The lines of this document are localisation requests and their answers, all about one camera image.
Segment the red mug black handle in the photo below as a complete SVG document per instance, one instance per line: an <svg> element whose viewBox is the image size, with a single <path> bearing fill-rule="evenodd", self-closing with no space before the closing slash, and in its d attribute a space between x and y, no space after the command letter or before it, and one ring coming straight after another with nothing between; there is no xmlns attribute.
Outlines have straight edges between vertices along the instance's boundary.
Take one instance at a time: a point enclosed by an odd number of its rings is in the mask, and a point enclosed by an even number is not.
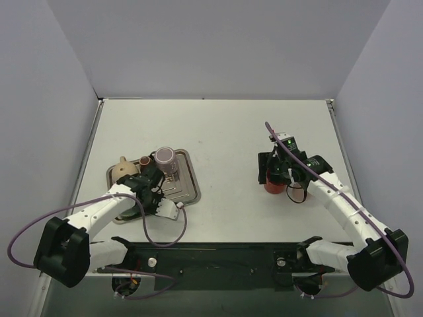
<svg viewBox="0 0 423 317"><path fill-rule="evenodd" d="M264 184L264 189L269 193L269 194L281 194L285 189L286 189L286 185L285 184L275 184L273 182L270 181L270 174L267 173L266 174L266 183Z"/></svg>

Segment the pink faceted mug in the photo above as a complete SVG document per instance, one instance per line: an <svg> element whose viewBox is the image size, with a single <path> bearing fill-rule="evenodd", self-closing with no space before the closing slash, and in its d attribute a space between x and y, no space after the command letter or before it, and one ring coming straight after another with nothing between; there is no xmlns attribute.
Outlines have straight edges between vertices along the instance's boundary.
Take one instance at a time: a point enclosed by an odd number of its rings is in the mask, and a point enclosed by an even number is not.
<svg viewBox="0 0 423 317"><path fill-rule="evenodd" d="M292 184L289 196L294 203L303 203L307 199L307 192L299 184Z"/></svg>

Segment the teal glazed mug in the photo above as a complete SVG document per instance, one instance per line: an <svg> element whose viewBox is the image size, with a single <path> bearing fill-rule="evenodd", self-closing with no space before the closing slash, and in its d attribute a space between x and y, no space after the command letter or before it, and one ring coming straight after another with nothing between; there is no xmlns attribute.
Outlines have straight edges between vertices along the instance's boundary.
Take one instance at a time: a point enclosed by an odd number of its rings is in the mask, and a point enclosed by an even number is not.
<svg viewBox="0 0 423 317"><path fill-rule="evenodd" d="M138 206L133 206L132 208L124 211L118 216L118 219L121 221L130 221L133 219L140 218L142 216L141 211Z"/></svg>

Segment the mauve cylindrical mug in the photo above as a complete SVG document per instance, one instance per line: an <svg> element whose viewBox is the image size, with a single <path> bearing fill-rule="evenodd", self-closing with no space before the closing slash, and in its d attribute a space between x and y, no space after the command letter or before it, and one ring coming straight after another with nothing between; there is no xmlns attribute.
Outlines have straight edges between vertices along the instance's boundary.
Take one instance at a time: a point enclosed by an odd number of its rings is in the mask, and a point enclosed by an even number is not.
<svg viewBox="0 0 423 317"><path fill-rule="evenodd" d="M178 171L175 151L170 147L161 147L155 151L155 164L165 175L173 175Z"/></svg>

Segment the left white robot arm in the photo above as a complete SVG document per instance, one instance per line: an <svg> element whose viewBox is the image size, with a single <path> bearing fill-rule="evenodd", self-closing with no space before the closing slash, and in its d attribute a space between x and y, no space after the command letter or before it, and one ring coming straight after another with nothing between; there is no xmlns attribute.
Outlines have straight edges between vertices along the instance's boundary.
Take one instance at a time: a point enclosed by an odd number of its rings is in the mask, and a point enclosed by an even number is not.
<svg viewBox="0 0 423 317"><path fill-rule="evenodd" d="M133 243L114 236L94 242L94 237L123 212L132 208L154 213L163 198L158 189L165 175L148 166L141 174L121 177L103 196L64 219L45 225L34 257L34 267L66 287L76 286L88 272L114 265L127 272L139 262Z"/></svg>

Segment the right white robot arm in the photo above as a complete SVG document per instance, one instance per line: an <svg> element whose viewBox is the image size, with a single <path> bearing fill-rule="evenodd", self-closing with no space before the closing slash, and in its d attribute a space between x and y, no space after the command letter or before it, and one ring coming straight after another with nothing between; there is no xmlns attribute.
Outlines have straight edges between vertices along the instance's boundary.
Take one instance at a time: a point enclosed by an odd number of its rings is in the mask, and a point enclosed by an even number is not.
<svg viewBox="0 0 423 317"><path fill-rule="evenodd" d="M346 232L351 245L345 246L309 238L297 246L295 262L303 270L324 265L349 273L354 283L371 291L403 272L408 237L379 222L343 186L332 166L321 156L308 158L298 152L301 164L281 148L258 154L258 181L275 186L298 185L311 194Z"/></svg>

